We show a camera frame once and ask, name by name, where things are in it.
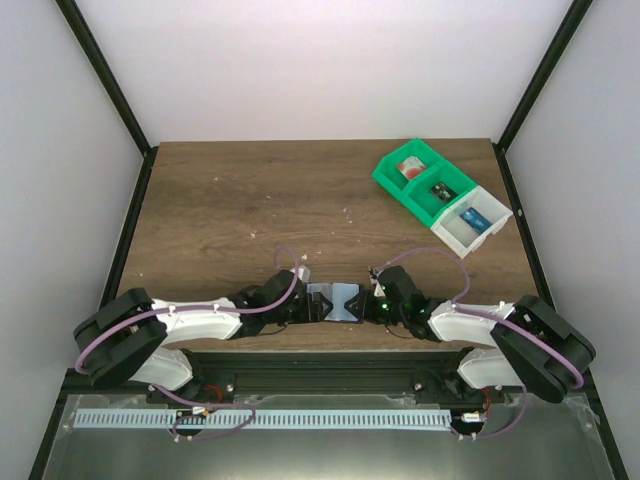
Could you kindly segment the white plastic bin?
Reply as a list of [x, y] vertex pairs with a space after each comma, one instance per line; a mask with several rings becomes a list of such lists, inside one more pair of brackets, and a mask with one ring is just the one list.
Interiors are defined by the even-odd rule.
[[512, 216], [507, 206], [483, 187], [476, 186], [447, 206], [430, 230], [464, 259], [490, 235], [499, 232]]

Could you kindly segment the red white card in bin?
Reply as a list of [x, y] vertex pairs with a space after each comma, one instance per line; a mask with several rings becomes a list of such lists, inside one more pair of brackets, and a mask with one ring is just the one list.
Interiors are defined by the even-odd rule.
[[408, 181], [411, 181], [426, 171], [427, 166], [417, 156], [412, 155], [398, 163], [397, 169]]

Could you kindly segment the blue card in bin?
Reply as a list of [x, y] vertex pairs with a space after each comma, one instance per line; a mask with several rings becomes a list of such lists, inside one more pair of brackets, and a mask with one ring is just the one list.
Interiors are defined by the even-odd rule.
[[484, 233], [492, 226], [492, 223], [473, 207], [463, 211], [460, 218], [478, 234]]

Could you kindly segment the green plastic bin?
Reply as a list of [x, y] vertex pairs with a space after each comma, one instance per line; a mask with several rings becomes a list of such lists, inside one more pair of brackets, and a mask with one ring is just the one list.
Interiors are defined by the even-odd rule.
[[445, 209], [470, 193], [477, 183], [450, 162], [429, 166], [410, 180], [401, 204], [422, 224], [432, 227]]
[[400, 200], [419, 175], [430, 173], [445, 158], [421, 139], [414, 138], [384, 156], [372, 178], [394, 199]]

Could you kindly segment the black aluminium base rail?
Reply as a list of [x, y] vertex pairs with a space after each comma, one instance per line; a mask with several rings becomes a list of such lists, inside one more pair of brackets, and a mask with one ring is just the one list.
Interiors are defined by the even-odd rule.
[[153, 403], [230, 402], [242, 395], [414, 394], [422, 403], [471, 406], [484, 389], [525, 388], [560, 403], [576, 388], [574, 375], [546, 353], [515, 354], [515, 364], [497, 349], [360, 352], [178, 351], [191, 368], [180, 378], [168, 369], [139, 375], [139, 357], [91, 352], [68, 374], [78, 388], [122, 393], [153, 387]]

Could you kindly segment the dark green card in bin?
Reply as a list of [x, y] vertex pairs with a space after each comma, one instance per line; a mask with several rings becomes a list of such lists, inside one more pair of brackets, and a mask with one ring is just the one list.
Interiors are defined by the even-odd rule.
[[458, 196], [458, 194], [444, 182], [435, 184], [429, 192], [443, 203], [449, 203]]

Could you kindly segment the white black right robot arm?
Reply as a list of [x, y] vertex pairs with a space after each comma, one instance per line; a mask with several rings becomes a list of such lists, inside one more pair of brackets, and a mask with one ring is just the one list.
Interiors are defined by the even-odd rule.
[[340, 306], [358, 320], [401, 325], [419, 340], [473, 344], [456, 369], [468, 387], [523, 387], [549, 403], [583, 387], [596, 349], [539, 297], [468, 305], [425, 296], [399, 265], [371, 274], [373, 288]]

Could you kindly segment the black frame post right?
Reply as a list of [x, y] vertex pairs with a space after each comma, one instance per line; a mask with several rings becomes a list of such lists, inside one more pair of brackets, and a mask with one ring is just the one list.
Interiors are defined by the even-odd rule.
[[593, 0], [570, 3], [497, 142], [501, 151], [506, 152], [512, 145], [592, 4]]

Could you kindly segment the black frame post left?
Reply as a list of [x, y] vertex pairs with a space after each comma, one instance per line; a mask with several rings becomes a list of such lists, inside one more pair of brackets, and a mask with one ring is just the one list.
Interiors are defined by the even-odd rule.
[[55, 3], [137, 149], [143, 156], [147, 156], [152, 147], [104, 56], [98, 41], [81, 12], [79, 5], [73, 0], [55, 0]]

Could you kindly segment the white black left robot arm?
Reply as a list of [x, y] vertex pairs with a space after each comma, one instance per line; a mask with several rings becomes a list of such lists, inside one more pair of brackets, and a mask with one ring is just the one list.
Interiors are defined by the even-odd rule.
[[76, 327], [75, 369], [98, 389], [134, 381], [175, 392], [196, 379], [189, 355], [173, 349], [175, 343], [243, 339], [268, 325], [325, 320], [333, 309], [330, 296], [306, 277], [304, 267], [281, 270], [263, 285], [201, 302], [171, 302], [130, 289]]

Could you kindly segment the black frame post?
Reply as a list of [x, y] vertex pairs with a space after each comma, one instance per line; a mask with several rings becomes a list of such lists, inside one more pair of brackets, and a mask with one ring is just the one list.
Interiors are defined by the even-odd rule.
[[593, 0], [570, 3], [497, 142], [501, 151], [506, 152], [512, 145], [592, 4]]
[[152, 147], [104, 56], [98, 41], [81, 12], [79, 5], [73, 0], [55, 0], [55, 3], [137, 149], [143, 156], [147, 156]]

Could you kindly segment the black leather card holder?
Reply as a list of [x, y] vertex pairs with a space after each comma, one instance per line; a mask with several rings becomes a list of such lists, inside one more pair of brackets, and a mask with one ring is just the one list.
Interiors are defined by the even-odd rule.
[[319, 321], [359, 324], [363, 322], [364, 288], [348, 283], [309, 283], [310, 318]]

